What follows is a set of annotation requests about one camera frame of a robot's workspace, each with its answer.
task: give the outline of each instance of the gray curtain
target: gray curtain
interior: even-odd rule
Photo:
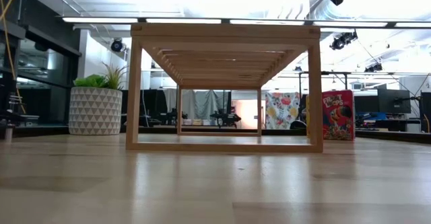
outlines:
[[[164,89],[168,111],[176,108],[176,89]],[[209,120],[209,115],[218,109],[226,109],[228,105],[228,91],[225,91],[224,101],[222,91],[193,91],[183,90],[183,112],[189,119]]]

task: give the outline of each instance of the yellow cable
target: yellow cable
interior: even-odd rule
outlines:
[[[6,14],[6,12],[7,12],[7,9],[9,9],[9,6],[10,6],[10,4],[11,4],[11,2],[12,2],[13,0],[9,0],[9,2],[7,3],[7,5],[6,5],[6,7],[5,7],[5,5],[4,5],[4,2],[3,2],[3,0],[0,0],[0,3],[1,3],[1,10],[2,10],[2,14],[1,14],[1,16],[0,16],[0,20],[2,20],[4,17],[5,17],[5,14]],[[13,80],[15,80],[16,81],[16,78],[17,78],[17,75],[15,74],[15,69],[14,69],[14,66],[13,66],[13,63],[12,63],[12,54],[11,54],[11,47],[10,47],[10,43],[9,43],[9,36],[8,36],[8,34],[7,34],[7,24],[6,24],[6,19],[4,19],[3,20],[3,25],[4,25],[4,27],[5,27],[5,37],[6,37],[6,48],[7,48],[7,54],[9,55],[9,64],[11,65],[11,71],[12,71],[12,77],[13,77]],[[16,85],[16,94],[18,95],[18,99],[19,99],[19,101],[20,101],[20,106],[21,106],[21,109],[22,109],[22,112],[24,113],[24,114],[26,114],[26,109],[24,109],[24,106],[22,105],[22,99],[21,99],[21,95],[20,95],[20,91],[19,91],[19,89],[18,89],[18,85]]]
[[[425,114],[424,116],[425,116],[426,123],[428,124],[428,133],[430,133],[430,121],[428,120],[428,117],[426,117]]]

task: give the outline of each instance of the geometric patterned planter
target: geometric patterned planter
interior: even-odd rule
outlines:
[[[69,110],[72,135],[117,135],[123,93],[115,89],[73,87]]]

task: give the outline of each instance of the potted plant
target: potted plant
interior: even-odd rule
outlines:
[[[103,63],[105,75],[90,75],[74,81],[69,109],[72,135],[117,135],[121,127],[121,78],[126,67]]]

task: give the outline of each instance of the green plant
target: green plant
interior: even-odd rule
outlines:
[[[77,87],[106,87],[106,77],[103,75],[90,75],[74,81]]]
[[[114,67],[113,65],[107,65],[106,63],[103,63],[105,65],[106,70],[108,73],[105,75],[106,78],[106,87],[108,89],[117,89],[122,90],[123,87],[120,86],[121,84],[121,77],[126,73],[124,71],[127,66],[124,67]]]

